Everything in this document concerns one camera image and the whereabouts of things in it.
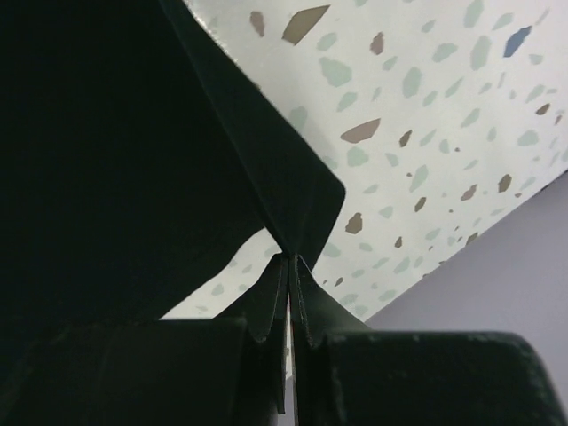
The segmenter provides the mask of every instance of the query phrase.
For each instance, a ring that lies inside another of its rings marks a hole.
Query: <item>black cloth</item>
[[[163,6],[0,4],[4,373],[45,327],[160,318],[265,226],[313,266],[336,220],[341,183]]]

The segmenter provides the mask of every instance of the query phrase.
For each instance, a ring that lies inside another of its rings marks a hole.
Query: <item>blue speck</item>
[[[513,56],[513,53],[515,53],[521,44],[523,44],[525,38],[531,34],[531,29],[533,29],[532,26],[521,28],[509,37],[507,44],[505,44],[505,53],[503,53],[504,58],[510,58]]]

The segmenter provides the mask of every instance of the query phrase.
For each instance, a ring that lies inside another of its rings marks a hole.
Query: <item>gray background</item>
[[[515,332],[568,407],[568,175],[534,196],[367,324],[377,330]],[[292,425],[292,383],[287,383]]]

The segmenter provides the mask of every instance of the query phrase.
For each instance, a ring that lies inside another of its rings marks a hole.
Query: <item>brown speck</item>
[[[420,211],[420,209],[424,207],[424,204],[426,204],[426,197],[422,197],[420,200],[418,200],[418,202],[414,206],[414,211]]]
[[[404,135],[402,135],[402,137],[400,138],[400,140],[398,141],[398,144],[400,145],[401,148],[404,148],[406,146],[406,144],[408,143],[408,141],[410,140],[410,135],[412,135],[412,131],[409,130],[407,133],[405,133]]]
[[[513,178],[510,175],[503,176],[498,184],[499,192],[504,193],[505,191],[507,191],[509,189],[509,186],[511,185],[512,180]]]
[[[262,12],[251,12],[250,13],[250,25],[255,29],[256,33],[264,37],[264,16]]]
[[[380,118],[371,120],[370,122],[364,122],[359,126],[355,126],[354,128],[347,130],[343,135],[341,135],[341,139],[349,142],[350,144],[358,144],[361,140],[373,137],[376,130],[379,128],[379,124],[381,124]]]
[[[465,241],[465,245],[467,246],[468,244],[470,244],[473,240],[475,240],[477,238],[477,233],[473,233],[468,237],[468,240]]]
[[[475,195],[476,190],[477,190],[477,185],[470,186],[469,189],[461,196],[462,197],[461,200],[462,201],[470,200]]]
[[[375,38],[373,38],[373,42],[371,43],[370,49],[371,49],[371,52],[374,53],[375,55],[380,55],[381,53],[383,53],[383,49],[384,49],[384,34],[383,33],[379,33],[375,36]]]
[[[355,213],[345,226],[345,231],[347,233],[360,233],[361,229],[363,229],[363,217],[360,213]]]
[[[293,45],[300,43],[306,34],[318,23],[321,17],[327,12],[329,5],[314,7],[297,12],[290,22],[286,25],[282,40],[291,42]]]
[[[548,109],[550,108],[550,104],[544,104],[539,109],[536,110],[537,115],[544,115],[547,113]]]

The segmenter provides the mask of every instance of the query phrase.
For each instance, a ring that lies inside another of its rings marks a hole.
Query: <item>gray floor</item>
[[[378,330],[511,331],[528,340],[568,406],[568,175],[369,322]],[[279,425],[292,425],[288,414]]]

